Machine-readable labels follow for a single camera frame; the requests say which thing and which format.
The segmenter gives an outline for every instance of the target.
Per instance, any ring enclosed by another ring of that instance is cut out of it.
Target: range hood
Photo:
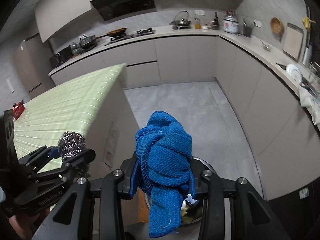
[[[92,0],[104,21],[121,15],[155,8],[154,0]]]

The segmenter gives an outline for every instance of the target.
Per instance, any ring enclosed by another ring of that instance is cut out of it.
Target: white plate
[[[293,64],[287,65],[285,71],[299,84],[302,83],[302,75],[297,66]]]

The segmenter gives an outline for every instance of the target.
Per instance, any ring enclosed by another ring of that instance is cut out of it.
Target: pressure cooker
[[[223,18],[223,30],[227,33],[237,33],[239,22],[235,16],[235,12],[230,9],[226,13],[226,16]]]

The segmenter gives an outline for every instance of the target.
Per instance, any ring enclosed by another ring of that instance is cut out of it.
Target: metal screw
[[[248,182],[246,178],[239,178],[238,180],[241,185],[247,184]]]
[[[87,180],[85,178],[79,178],[77,180],[78,184],[84,184]]]
[[[206,177],[210,177],[212,175],[212,172],[209,170],[205,170],[205,171],[202,171],[202,174]]]
[[[114,171],[113,171],[113,176],[118,177],[118,176],[120,176],[121,174],[122,174],[122,171],[121,171],[121,170],[114,170]]]

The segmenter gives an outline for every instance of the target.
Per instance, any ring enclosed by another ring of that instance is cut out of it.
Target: blue cloth
[[[165,236],[179,227],[182,201],[190,192],[192,139],[175,118],[156,111],[136,141],[139,187],[152,200],[149,237]]]

